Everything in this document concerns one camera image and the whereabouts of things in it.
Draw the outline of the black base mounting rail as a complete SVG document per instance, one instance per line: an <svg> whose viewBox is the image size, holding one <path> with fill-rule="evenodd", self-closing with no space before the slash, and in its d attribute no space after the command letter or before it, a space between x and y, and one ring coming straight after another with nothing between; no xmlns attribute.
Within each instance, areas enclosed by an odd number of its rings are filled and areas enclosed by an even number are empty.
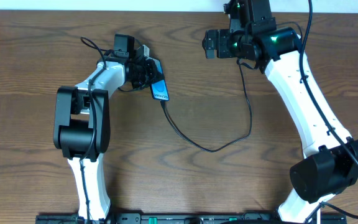
<svg viewBox="0 0 358 224"><path fill-rule="evenodd" d="M139 213L118 213L111 218L93 220L92 223L108 224L218 224L218 223L281 223L271 213L245 213L243 215L142 215ZM87 223L78 215L38 215L35 224Z"/></svg>

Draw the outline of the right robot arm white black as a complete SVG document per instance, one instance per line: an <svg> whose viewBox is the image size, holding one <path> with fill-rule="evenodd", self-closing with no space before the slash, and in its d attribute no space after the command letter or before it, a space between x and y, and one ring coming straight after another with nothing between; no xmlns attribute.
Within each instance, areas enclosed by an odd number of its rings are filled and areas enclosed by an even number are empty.
<svg viewBox="0 0 358 224"><path fill-rule="evenodd" d="M223 6L228 29L208 30L207 58L235 58L260 70L281 96L301 139L303 159L290 168L292 190L277 210L281 223L319 220L319 211L358 180L358 139L337 119L315 81L305 53L308 30L277 24L268 1Z"/></svg>

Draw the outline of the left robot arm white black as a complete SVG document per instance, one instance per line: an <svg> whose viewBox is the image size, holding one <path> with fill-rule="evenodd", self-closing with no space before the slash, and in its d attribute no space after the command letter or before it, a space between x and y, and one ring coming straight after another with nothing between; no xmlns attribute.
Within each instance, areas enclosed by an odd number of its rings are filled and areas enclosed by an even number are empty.
<svg viewBox="0 0 358 224"><path fill-rule="evenodd" d="M109 100L127 82L132 91L149 88L152 98L162 103L170 97L160 60L135 37L117 34L111 49L101 49L86 37L80 40L100 58L84 81L57 90L53 143L75 178L80 202L75 222L108 223L111 199L103 159L111 138Z"/></svg>

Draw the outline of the blue Galaxy smartphone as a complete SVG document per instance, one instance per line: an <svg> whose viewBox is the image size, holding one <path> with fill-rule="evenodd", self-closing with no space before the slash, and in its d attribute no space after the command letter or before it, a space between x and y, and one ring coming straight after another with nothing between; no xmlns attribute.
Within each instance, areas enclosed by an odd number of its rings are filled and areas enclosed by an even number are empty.
<svg viewBox="0 0 358 224"><path fill-rule="evenodd" d="M157 75L156 75L157 80L153 81L150 86L152 98L160 101L168 101L169 94L168 94L161 62L157 59L154 59L154 62L157 67Z"/></svg>

